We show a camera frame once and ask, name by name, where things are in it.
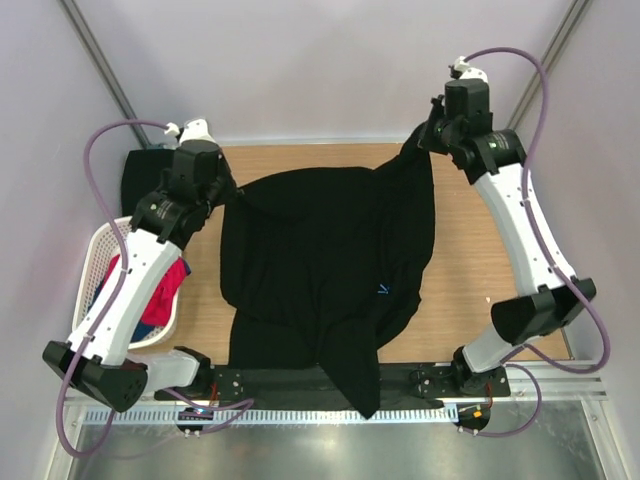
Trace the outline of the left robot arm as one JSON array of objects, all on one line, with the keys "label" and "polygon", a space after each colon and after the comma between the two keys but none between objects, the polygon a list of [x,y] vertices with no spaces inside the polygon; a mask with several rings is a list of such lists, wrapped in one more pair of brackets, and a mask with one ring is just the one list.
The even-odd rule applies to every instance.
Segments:
[{"label": "left robot arm", "polygon": [[133,332],[168,269],[213,209],[236,184],[221,147],[211,139],[184,140],[160,185],[137,204],[120,261],[78,328],[45,347],[45,363],[79,392],[117,411],[147,392],[176,389],[204,398],[212,387],[211,361],[187,347],[132,358]]}]

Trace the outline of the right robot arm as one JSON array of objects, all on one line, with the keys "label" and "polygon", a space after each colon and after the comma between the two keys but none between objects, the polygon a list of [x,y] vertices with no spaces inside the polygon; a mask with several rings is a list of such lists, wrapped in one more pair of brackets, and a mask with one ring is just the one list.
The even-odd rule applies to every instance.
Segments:
[{"label": "right robot arm", "polygon": [[480,75],[446,83],[434,98],[419,136],[429,152],[448,154],[483,199],[506,248],[516,297],[492,305],[491,324],[453,355],[451,384],[471,396],[493,378],[501,362],[527,343],[569,325],[583,308],[572,292],[596,294],[592,279],[580,279],[555,242],[548,225],[533,228],[526,214],[540,210],[523,166],[525,150],[517,134],[492,126],[490,90]]}]

